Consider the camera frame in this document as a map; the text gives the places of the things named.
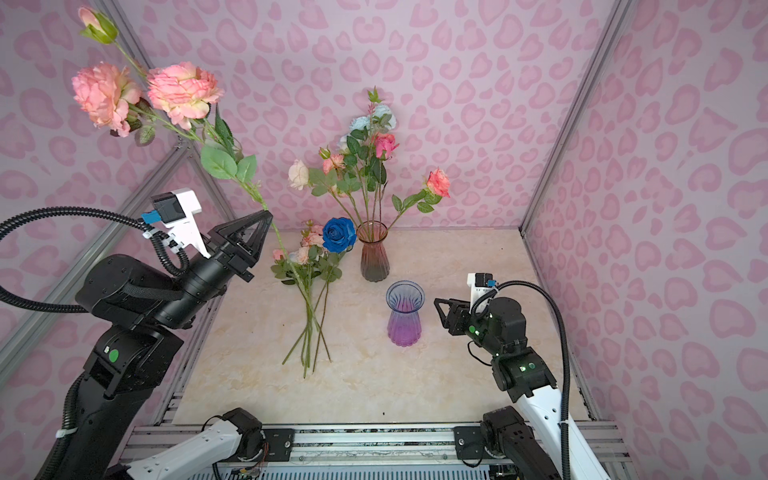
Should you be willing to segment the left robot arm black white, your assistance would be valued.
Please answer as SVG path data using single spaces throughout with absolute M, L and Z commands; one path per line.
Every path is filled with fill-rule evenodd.
M 75 300 L 110 327 L 65 396 L 62 425 L 38 478 L 99 479 L 107 472 L 183 344 L 175 330 L 190 327 L 233 277 L 252 279 L 272 221 L 262 210 L 217 225 L 203 243 L 211 253 L 165 270 L 113 254 L 89 271 Z

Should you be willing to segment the purple glass vase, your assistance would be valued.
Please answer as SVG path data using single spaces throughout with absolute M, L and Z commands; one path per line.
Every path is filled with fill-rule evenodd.
M 424 290 L 413 281 L 400 280 L 388 288 L 385 297 L 391 310 L 387 325 L 389 339 L 399 347 L 414 345 L 422 334 L 419 311 L 426 300 Z

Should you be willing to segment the pink spray rose stem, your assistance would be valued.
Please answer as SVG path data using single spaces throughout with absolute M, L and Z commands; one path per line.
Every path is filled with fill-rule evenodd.
M 347 214 L 353 224 L 359 228 L 364 218 L 357 205 L 355 193 L 362 190 L 361 175 L 356 169 L 357 158 L 351 154 L 332 153 L 329 148 L 321 148 L 322 158 L 320 182 L 321 187 Z

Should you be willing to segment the dark blue rose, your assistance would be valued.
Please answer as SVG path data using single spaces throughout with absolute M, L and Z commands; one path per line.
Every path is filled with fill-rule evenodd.
M 351 250 L 357 241 L 357 228 L 349 218 L 332 218 L 323 226 L 322 239 L 322 246 L 328 252 L 346 252 Z

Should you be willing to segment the cream white rose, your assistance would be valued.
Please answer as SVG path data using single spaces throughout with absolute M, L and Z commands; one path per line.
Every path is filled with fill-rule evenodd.
M 325 192 L 324 189 L 321 187 L 316 187 L 316 184 L 320 182 L 320 177 L 322 176 L 320 167 L 310 168 L 302 160 L 296 159 L 288 170 L 289 186 L 299 191 L 307 190 L 314 197 L 329 196 L 333 202 L 337 204 L 335 200 Z

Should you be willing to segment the small magenta rose bud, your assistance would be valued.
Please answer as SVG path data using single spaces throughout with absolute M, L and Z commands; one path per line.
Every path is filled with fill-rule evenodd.
M 387 185 L 385 162 L 392 156 L 399 144 L 391 133 L 378 133 L 372 138 L 372 157 L 369 173 L 374 181 L 373 219 L 383 221 L 383 199 Z

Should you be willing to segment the red pink rose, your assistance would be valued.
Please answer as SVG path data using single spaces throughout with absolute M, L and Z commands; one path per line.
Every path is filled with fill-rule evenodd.
M 446 173 L 437 168 L 430 171 L 422 188 L 404 199 L 396 194 L 391 195 L 391 203 L 396 211 L 396 216 L 388 225 L 392 228 L 401 217 L 412 208 L 416 208 L 423 214 L 432 213 L 435 206 L 443 199 L 450 197 L 451 182 Z

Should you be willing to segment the red grey glass vase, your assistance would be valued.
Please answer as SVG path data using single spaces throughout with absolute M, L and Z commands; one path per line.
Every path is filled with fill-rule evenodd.
M 362 243 L 360 271 L 369 282 L 385 280 L 390 272 L 384 241 L 388 228 L 381 221 L 363 222 L 357 229 L 357 239 Z

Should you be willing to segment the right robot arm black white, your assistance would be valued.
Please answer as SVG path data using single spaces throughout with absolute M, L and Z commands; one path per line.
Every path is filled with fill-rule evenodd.
M 491 370 L 509 407 L 483 415 L 486 448 L 511 460 L 525 479 L 607 479 L 607 471 L 566 411 L 549 367 L 528 345 L 526 318 L 510 298 L 487 302 L 479 316 L 468 301 L 436 299 L 442 326 L 491 355 Z

